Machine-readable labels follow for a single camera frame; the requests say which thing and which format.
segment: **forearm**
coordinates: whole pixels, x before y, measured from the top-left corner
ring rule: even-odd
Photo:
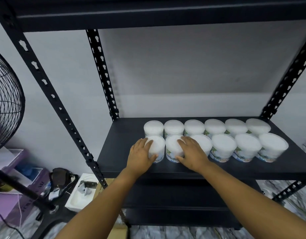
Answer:
[[[306,238],[306,222],[210,162],[202,176],[255,238]]]
[[[56,239],[107,238],[135,180],[136,178],[124,169],[110,186],[60,231]]]

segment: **person's left hand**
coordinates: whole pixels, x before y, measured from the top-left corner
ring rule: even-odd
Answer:
[[[158,154],[148,157],[148,151],[153,143],[153,140],[149,141],[146,145],[147,138],[138,140],[130,150],[129,157],[127,159],[126,170],[134,176],[135,179],[145,173],[149,167],[153,164]]]

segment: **hand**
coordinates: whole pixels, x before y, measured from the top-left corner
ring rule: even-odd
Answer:
[[[191,137],[182,137],[182,139],[184,142],[180,139],[177,142],[183,149],[185,158],[176,156],[176,159],[190,170],[199,174],[202,173],[205,167],[211,163],[207,155],[201,149],[198,142]]]
[[[152,163],[158,157],[158,154],[148,157],[148,151],[153,143],[153,140],[149,141],[146,145],[147,138],[138,140],[130,150],[129,157],[127,159],[126,170],[138,179],[143,173],[145,173]]]

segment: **round container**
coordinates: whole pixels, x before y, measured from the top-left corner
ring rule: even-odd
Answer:
[[[178,120],[169,120],[164,124],[164,137],[169,135],[183,135],[184,124]]]
[[[203,134],[205,125],[199,120],[188,120],[184,123],[184,136]]]
[[[225,133],[229,134],[233,138],[235,138],[235,136],[237,134],[246,133],[248,131],[246,123],[244,123],[241,120],[237,120],[237,119],[226,120],[225,126],[226,126],[226,132]]]
[[[209,156],[218,162],[227,162],[235,151],[235,139],[227,134],[216,134],[212,137],[213,147]]]
[[[250,162],[262,148],[257,137],[243,133],[235,136],[237,148],[233,153],[233,157],[241,162]]]
[[[271,130],[271,127],[266,122],[250,118],[246,121],[246,126],[248,128],[247,133],[250,133],[256,137],[258,137],[260,134],[267,133]]]
[[[153,140],[150,150],[148,151],[148,157],[150,158],[154,154],[158,154],[158,157],[153,163],[158,163],[163,160],[165,154],[165,140],[161,136],[149,136],[145,145],[148,141]]]
[[[144,133],[145,137],[148,136],[163,136],[164,134],[164,125],[160,121],[148,121],[144,124]]]
[[[195,135],[192,135],[191,138],[198,142],[199,146],[203,149],[203,151],[208,156],[213,146],[211,139],[204,134],[195,134]]]
[[[181,139],[180,135],[168,136],[165,140],[166,145],[166,157],[171,162],[178,163],[179,161],[175,158],[176,156],[183,157],[184,152],[181,146],[178,144],[177,140]]]
[[[259,141],[262,149],[256,157],[265,162],[274,162],[289,147],[286,140],[272,133],[260,134]]]
[[[226,131],[225,123],[217,119],[208,119],[205,121],[205,132],[204,134],[209,138],[213,135],[221,134]]]

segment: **shelf rack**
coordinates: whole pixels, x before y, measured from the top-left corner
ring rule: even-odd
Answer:
[[[118,175],[126,165],[130,146],[144,136],[143,124],[151,118],[119,118],[97,29],[302,19],[306,19],[306,0],[0,0],[0,23],[87,165],[104,188],[107,187],[104,176]],[[23,34],[81,29],[87,32],[95,68],[99,72],[99,85],[102,84],[113,120],[97,161],[88,151]],[[281,202],[306,185],[306,154],[269,121],[305,68],[306,41],[259,116],[270,123],[273,133],[282,136],[289,143],[289,149],[282,157],[272,164],[257,159],[250,163],[240,163],[231,159],[225,164],[220,164],[223,169],[258,191],[260,188],[255,179],[295,180],[273,198],[277,202]],[[165,122],[171,118],[154,119]],[[190,118],[172,119],[185,121]],[[197,119],[204,122],[207,118]],[[199,201],[196,198],[197,191],[207,193],[209,199]],[[207,182],[181,164],[171,164],[167,160],[153,165],[135,184],[124,207],[127,208],[127,219],[130,224],[224,226],[237,229],[241,227]],[[66,215],[63,221],[68,221],[70,216]],[[45,235],[50,226],[44,226],[39,233]]]

